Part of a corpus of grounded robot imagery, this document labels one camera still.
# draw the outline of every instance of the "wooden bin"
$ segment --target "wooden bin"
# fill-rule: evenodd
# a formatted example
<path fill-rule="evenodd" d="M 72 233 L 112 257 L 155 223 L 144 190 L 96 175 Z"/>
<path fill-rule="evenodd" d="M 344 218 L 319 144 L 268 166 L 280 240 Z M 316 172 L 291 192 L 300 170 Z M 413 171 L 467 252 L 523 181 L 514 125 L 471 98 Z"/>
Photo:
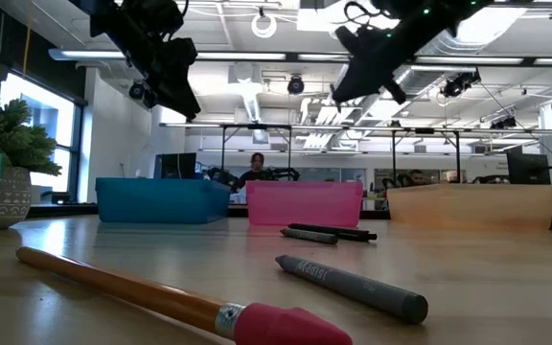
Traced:
<path fill-rule="evenodd" d="M 387 192 L 391 220 L 418 228 L 548 230 L 552 186 L 436 184 Z"/>

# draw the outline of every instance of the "pink bin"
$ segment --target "pink bin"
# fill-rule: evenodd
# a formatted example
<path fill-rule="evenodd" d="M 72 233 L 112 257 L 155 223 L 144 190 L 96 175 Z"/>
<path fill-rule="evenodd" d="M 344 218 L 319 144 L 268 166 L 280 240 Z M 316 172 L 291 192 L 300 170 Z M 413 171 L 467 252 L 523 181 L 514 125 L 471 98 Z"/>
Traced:
<path fill-rule="evenodd" d="M 248 219 L 254 225 L 356 227 L 362 194 L 355 182 L 248 181 Z"/>

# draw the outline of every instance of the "green plant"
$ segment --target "green plant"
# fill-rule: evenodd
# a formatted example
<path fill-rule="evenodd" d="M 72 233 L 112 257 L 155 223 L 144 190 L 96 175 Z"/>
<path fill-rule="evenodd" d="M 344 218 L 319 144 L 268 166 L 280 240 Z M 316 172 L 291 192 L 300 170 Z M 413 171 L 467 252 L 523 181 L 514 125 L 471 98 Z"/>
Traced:
<path fill-rule="evenodd" d="M 57 142 L 48 137 L 44 127 L 28 126 L 30 118 L 25 101 L 13 100 L 4 108 L 0 106 L 2 166 L 60 175 L 61 167 L 49 159 Z"/>

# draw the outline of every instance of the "potted plant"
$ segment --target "potted plant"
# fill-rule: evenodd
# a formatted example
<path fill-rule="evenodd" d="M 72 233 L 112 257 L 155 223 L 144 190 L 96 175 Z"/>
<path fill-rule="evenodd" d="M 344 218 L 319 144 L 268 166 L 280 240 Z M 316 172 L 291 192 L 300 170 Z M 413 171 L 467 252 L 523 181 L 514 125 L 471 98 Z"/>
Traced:
<path fill-rule="evenodd" d="M 57 142 L 42 126 L 29 126 L 27 103 L 12 100 L 0 105 L 0 228 L 25 219 L 31 207 L 29 172 L 59 175 L 61 167 L 49 158 Z"/>

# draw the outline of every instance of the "patterned pot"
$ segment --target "patterned pot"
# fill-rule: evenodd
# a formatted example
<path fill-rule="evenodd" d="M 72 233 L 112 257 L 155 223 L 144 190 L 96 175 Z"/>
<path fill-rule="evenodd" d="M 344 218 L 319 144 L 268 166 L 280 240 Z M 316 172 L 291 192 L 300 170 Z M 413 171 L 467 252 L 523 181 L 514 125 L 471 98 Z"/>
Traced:
<path fill-rule="evenodd" d="M 0 229 L 25 220 L 31 207 L 31 177 L 25 168 L 5 168 L 0 178 Z"/>

